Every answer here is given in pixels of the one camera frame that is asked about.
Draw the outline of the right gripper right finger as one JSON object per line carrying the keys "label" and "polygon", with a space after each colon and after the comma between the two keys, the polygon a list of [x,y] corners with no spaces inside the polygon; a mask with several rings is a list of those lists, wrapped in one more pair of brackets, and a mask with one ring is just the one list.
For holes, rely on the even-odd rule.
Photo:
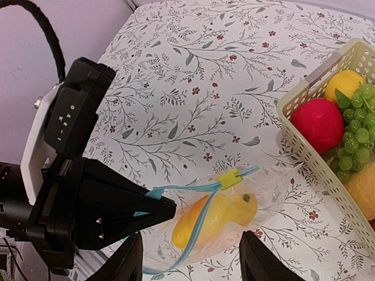
{"label": "right gripper right finger", "polygon": [[252,231],[243,232],[239,254],[243,281],[304,281],[289,270]]}

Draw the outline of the clear zip top bag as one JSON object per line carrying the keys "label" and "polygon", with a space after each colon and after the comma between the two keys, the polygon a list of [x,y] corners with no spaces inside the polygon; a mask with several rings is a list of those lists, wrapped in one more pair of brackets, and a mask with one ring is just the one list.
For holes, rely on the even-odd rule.
{"label": "clear zip top bag", "polygon": [[143,230],[143,268],[154,278],[205,259],[239,243],[284,206],[293,167],[238,166],[188,186],[154,187],[146,193],[176,203],[175,215]]}

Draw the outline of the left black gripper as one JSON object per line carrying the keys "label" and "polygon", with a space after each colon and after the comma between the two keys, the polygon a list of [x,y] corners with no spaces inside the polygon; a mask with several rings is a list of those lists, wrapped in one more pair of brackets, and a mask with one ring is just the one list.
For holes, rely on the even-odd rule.
{"label": "left black gripper", "polygon": [[77,248],[98,251],[175,216],[173,200],[151,195],[95,159],[76,158],[42,174],[31,204],[21,167],[1,163],[1,227],[30,242],[57,275],[73,268]]}

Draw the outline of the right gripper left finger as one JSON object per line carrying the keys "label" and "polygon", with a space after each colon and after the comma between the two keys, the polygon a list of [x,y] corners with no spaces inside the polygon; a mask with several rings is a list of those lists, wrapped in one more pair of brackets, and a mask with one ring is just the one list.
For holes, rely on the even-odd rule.
{"label": "right gripper left finger", "polygon": [[143,243],[140,232],[130,235],[87,281],[141,281]]}

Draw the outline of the yellow mango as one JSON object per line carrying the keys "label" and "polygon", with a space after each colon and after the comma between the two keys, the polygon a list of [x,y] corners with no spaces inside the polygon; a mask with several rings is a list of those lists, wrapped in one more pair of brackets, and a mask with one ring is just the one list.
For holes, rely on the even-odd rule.
{"label": "yellow mango", "polygon": [[[193,227],[207,199],[208,196],[204,196],[192,204],[187,213],[183,214],[176,223],[172,232],[172,243],[177,248],[186,248]],[[207,245],[208,241],[216,238],[230,222],[242,227],[249,226],[257,210],[258,202],[253,193],[234,196],[215,195],[204,219],[196,245]]]}

